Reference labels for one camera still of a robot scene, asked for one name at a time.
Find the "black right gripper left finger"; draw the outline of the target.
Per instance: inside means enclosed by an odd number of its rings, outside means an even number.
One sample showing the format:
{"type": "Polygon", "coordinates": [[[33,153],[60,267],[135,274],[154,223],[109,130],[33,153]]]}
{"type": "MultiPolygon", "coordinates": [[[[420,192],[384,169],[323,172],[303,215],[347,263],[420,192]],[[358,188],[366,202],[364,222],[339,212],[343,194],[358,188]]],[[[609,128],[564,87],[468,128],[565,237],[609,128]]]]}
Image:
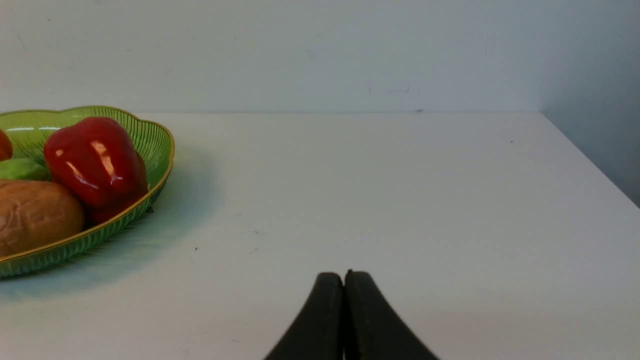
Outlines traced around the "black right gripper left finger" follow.
{"type": "Polygon", "coordinates": [[[342,360],[345,290],[332,272],[317,275],[307,299],[267,360],[342,360]]]}

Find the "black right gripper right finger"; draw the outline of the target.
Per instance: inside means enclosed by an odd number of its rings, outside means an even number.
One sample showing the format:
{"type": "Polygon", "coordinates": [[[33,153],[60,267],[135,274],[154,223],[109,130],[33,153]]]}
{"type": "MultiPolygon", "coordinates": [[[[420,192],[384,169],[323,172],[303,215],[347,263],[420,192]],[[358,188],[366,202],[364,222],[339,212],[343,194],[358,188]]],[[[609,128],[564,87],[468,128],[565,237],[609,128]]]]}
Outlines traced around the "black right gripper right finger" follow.
{"type": "Polygon", "coordinates": [[[370,273],[350,269],[343,285],[346,360],[436,360],[386,300],[370,273]]]}

